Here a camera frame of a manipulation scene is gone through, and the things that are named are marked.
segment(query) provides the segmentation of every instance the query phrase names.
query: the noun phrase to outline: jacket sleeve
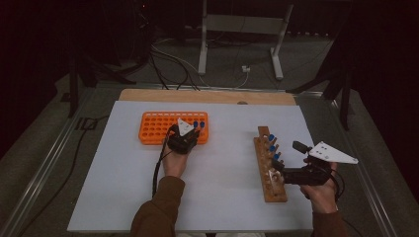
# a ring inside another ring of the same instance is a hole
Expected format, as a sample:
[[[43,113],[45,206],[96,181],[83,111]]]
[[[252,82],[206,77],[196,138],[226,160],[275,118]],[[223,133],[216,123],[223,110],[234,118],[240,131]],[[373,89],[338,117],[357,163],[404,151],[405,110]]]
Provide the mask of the jacket sleeve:
[[[339,211],[334,213],[313,212],[314,237],[348,237],[345,223]]]
[[[130,235],[176,236],[175,223],[184,188],[185,182],[181,179],[162,178],[153,199],[145,202],[136,213]]]

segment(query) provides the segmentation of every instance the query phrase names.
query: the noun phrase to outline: metal stand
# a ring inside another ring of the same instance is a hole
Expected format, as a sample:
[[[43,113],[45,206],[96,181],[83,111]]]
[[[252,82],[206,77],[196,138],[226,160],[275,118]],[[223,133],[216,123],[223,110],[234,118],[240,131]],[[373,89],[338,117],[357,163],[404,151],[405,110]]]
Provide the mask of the metal stand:
[[[272,63],[274,65],[275,77],[283,79],[284,74],[281,63],[278,58],[284,35],[287,31],[293,5],[287,7],[285,16],[282,19],[277,18],[258,18],[245,16],[229,16],[229,15],[211,15],[207,14],[207,0],[204,0],[203,7],[203,31],[201,41],[200,63],[198,73],[206,74],[207,67],[207,31],[219,32],[239,32],[239,33],[255,33],[278,35],[278,42],[275,47],[271,48]]]
[[[323,75],[317,75],[313,80],[294,89],[286,90],[287,93],[299,94],[309,88],[320,84],[324,81],[329,81],[322,97],[326,100],[335,100],[339,92],[342,90],[342,101],[340,107],[339,119],[342,126],[349,130],[348,126],[348,110],[349,110],[349,97],[351,93],[351,78],[353,69],[336,68],[330,70]]]

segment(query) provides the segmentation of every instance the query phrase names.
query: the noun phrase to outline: wooden block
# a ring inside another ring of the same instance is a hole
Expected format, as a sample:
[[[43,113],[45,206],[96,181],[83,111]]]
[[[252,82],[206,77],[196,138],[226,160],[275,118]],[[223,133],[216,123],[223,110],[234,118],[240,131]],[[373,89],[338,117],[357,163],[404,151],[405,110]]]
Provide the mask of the wooden block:
[[[265,202],[286,202],[288,200],[287,193],[284,188],[284,180],[281,174],[272,168],[271,159],[276,153],[279,145],[275,144],[276,139],[269,141],[269,129],[267,126],[258,126],[259,137],[255,137],[255,150],[258,159],[259,173],[261,176],[262,190]],[[273,152],[269,151],[269,147],[275,146]]]

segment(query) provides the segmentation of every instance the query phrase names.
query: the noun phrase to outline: white board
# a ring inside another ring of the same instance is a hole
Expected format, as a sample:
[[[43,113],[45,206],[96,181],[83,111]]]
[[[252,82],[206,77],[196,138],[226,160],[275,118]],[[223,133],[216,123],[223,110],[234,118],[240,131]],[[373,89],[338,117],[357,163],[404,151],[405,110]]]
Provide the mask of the white board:
[[[116,102],[68,225],[75,232],[126,232],[142,203],[151,199],[161,146],[138,139],[147,111],[204,111],[209,141],[197,145],[183,175],[179,232],[263,232],[312,229],[311,206],[299,186],[286,185],[288,202],[266,203],[253,138],[266,125],[278,137],[287,168],[305,155],[294,140],[312,146],[298,106]]]

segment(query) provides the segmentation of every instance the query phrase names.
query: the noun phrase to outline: person's left hand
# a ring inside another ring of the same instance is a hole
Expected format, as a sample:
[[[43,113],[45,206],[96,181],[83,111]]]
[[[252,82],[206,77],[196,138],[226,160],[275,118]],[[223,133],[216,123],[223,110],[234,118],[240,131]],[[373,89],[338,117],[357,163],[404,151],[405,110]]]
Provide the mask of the person's left hand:
[[[185,169],[186,163],[188,161],[188,154],[179,154],[175,151],[172,151],[167,145],[164,149],[163,155],[168,154],[163,158],[163,168],[165,176],[174,176],[181,178]]]

